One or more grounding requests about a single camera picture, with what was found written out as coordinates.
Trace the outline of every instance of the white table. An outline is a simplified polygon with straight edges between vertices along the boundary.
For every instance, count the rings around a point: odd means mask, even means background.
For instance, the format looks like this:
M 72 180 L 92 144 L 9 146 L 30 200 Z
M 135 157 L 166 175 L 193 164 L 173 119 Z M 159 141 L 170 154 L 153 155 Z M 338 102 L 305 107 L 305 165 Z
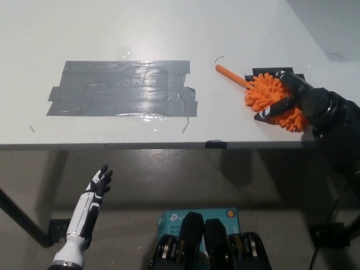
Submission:
M 239 75 L 291 66 L 308 82 L 360 104 L 360 2 L 299 0 L 35 0 L 0 4 L 3 149 L 190 148 L 299 145 L 253 120 L 244 91 L 215 71 Z M 46 116 L 66 60 L 190 60 L 197 117 Z

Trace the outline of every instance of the robotic arm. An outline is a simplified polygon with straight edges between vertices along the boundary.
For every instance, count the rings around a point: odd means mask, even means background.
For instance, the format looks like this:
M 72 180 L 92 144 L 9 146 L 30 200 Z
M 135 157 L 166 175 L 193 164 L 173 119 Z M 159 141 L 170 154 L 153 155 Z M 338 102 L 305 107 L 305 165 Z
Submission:
M 64 247 L 56 253 L 48 270 L 81 270 L 84 267 L 84 252 L 89 248 L 102 198 L 110 190 L 113 171 L 102 167 L 92 178 L 80 196 L 66 233 Z
M 314 88 L 292 73 L 279 71 L 276 75 L 313 126 L 320 150 L 332 168 L 346 178 L 360 202 L 360 107 L 335 92 Z M 315 246 L 345 246 L 359 231 L 360 215 L 340 230 L 325 224 L 313 232 L 313 241 Z

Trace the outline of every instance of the box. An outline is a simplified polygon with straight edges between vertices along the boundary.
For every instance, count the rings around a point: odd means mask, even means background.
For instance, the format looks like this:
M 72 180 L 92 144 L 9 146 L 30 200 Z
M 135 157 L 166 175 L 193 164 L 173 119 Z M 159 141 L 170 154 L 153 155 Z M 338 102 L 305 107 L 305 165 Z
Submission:
M 207 219 L 218 218 L 224 224 L 228 235 L 232 233 L 240 233 L 239 220 L 237 218 L 236 208 L 212 208 L 212 209 L 192 209 L 192 210 L 174 210 L 166 211 L 164 215 L 159 218 L 158 237 L 162 235 L 178 236 L 181 228 L 182 219 L 190 211 L 202 214 L 204 222 Z M 199 248 L 199 252 L 208 256 L 205 248 L 204 237 Z

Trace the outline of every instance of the table leg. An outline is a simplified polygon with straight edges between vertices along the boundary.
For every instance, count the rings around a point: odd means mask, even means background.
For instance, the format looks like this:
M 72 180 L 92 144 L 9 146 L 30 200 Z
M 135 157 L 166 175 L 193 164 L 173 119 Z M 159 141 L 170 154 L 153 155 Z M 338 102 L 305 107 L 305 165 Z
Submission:
M 52 237 L 44 233 L 2 189 L 0 189 L 0 208 L 42 247 L 48 248 L 54 244 Z

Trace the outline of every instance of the floor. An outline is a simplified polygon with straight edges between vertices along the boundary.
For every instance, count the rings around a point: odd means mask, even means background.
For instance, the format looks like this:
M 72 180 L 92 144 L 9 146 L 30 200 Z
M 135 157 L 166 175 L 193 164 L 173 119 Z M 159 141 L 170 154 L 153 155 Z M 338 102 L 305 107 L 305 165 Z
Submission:
M 238 207 L 242 231 L 257 232 L 273 269 L 308 269 L 307 224 L 323 222 L 345 181 L 317 149 L 0 152 L 1 187 L 44 230 L 70 217 L 94 173 L 114 171 L 85 269 L 147 269 L 165 209 Z M 356 216 L 349 191 L 338 221 Z M 41 248 L 0 212 L 2 269 L 47 269 L 56 244 Z M 324 250 L 314 269 L 360 269 L 358 248 Z

